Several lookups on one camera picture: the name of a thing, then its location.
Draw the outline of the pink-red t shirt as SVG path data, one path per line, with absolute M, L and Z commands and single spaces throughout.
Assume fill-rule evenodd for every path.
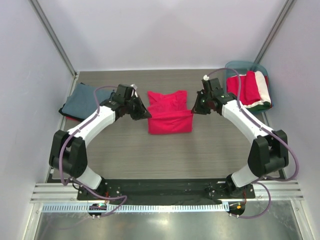
M 170 94 L 147 92 L 151 114 L 148 133 L 152 135 L 183 134 L 193 130 L 193 113 L 187 107 L 188 93 L 178 90 Z

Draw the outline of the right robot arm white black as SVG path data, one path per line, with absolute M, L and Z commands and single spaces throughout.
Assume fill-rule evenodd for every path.
M 233 123 L 247 138 L 251 147 L 247 163 L 225 179 L 225 191 L 231 198 L 243 193 L 252 182 L 277 172 L 289 164 L 287 134 L 264 125 L 238 103 L 233 93 L 225 93 L 217 78 L 204 76 L 203 89 L 197 92 L 192 113 L 208 115 L 217 112 Z

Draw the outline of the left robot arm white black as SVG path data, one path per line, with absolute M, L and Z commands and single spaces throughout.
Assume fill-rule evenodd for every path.
M 93 198 L 107 200 L 106 180 L 88 165 L 87 147 L 106 127 L 124 115 L 134 120 L 151 118 L 137 93 L 135 84 L 119 84 L 110 99 L 99 102 L 95 97 L 96 110 L 77 126 L 58 130 L 52 140 L 49 165 L 59 171 L 64 186 L 73 182 L 87 190 Z

